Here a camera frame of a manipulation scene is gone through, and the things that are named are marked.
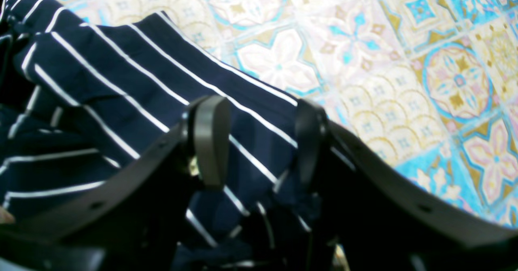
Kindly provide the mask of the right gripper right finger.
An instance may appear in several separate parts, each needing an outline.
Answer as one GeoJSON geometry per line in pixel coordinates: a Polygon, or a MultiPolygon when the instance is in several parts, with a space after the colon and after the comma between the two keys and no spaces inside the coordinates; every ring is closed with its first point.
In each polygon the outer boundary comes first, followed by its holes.
{"type": "Polygon", "coordinates": [[[301,99],[295,118],[303,187],[322,201],[318,228],[354,271],[516,271],[517,230],[416,186],[301,99]]]}

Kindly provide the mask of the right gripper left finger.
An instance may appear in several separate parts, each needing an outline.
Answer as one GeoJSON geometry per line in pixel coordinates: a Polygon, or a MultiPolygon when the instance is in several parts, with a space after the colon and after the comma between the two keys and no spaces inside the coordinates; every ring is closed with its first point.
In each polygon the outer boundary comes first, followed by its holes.
{"type": "Polygon", "coordinates": [[[224,188],[230,130],[228,99],[198,98],[101,186],[2,225],[2,271],[168,271],[192,195],[224,188]]]}

